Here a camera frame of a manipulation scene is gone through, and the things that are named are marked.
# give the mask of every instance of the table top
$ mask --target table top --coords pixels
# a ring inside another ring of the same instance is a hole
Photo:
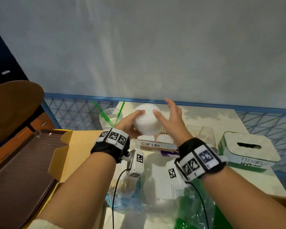
[[[140,105],[141,103],[133,103],[133,102],[125,102],[124,107],[122,109],[123,117],[134,112],[134,109]],[[156,104],[160,109],[161,113],[164,117],[168,118],[170,115],[170,110],[165,104]],[[122,102],[119,102],[117,108],[122,107]],[[182,109],[182,119],[185,125],[194,125],[194,126],[205,126],[210,127],[214,131],[216,145],[218,145],[221,140],[224,132],[239,132],[239,133],[249,133],[238,117],[237,113],[234,109],[222,109],[222,108],[205,108],[205,107],[192,107],[192,106],[179,106]],[[144,151],[144,154],[150,154],[153,152]],[[124,169],[124,167],[117,166],[116,172],[120,173],[120,169]],[[278,195],[286,197],[286,190],[280,183],[279,179],[275,175],[272,169],[267,169],[263,173],[257,173],[249,170],[233,168],[237,173],[251,182],[253,185],[261,189],[263,192],[272,195]],[[115,212],[115,227],[119,228],[123,221],[124,215]],[[154,223],[150,220],[146,220],[144,224],[144,228],[160,228],[162,223]],[[107,208],[104,228],[112,227],[112,213],[111,209]]]

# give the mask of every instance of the forearm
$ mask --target forearm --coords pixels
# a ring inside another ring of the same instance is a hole
[[[201,182],[235,229],[286,228],[286,208],[228,166]]]
[[[92,228],[115,167],[112,156],[93,153],[59,188],[38,218],[63,229]]]

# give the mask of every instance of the gray wall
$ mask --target gray wall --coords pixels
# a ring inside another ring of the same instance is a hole
[[[45,92],[286,108],[286,0],[0,0]]]

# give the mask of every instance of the green straw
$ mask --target green straw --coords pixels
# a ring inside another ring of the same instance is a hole
[[[121,115],[121,112],[122,112],[122,109],[123,109],[123,107],[124,107],[124,104],[125,104],[125,101],[124,101],[123,104],[122,104],[121,110],[120,110],[120,112],[119,112],[119,114],[118,114],[118,117],[117,117],[116,122],[114,123],[114,125],[116,125],[116,123],[118,122],[118,119],[119,119],[119,117],[120,117],[120,115]]]
[[[103,112],[103,110],[98,106],[98,104],[94,100],[93,100],[93,103],[101,111],[101,115],[107,121],[107,123],[109,123],[111,125],[111,127],[114,127],[114,125],[112,124],[111,120],[108,118],[108,116],[106,116],[106,114]]]

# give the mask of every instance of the orange drawer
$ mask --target orange drawer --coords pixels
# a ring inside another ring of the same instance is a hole
[[[50,120],[49,116],[44,112],[35,120],[33,120],[30,125],[36,130],[41,129],[55,129],[53,122]]]
[[[2,147],[0,147],[0,163],[7,158],[15,149],[17,149],[22,142],[24,142],[33,132],[25,127],[19,133],[17,133],[12,139],[6,142]]]

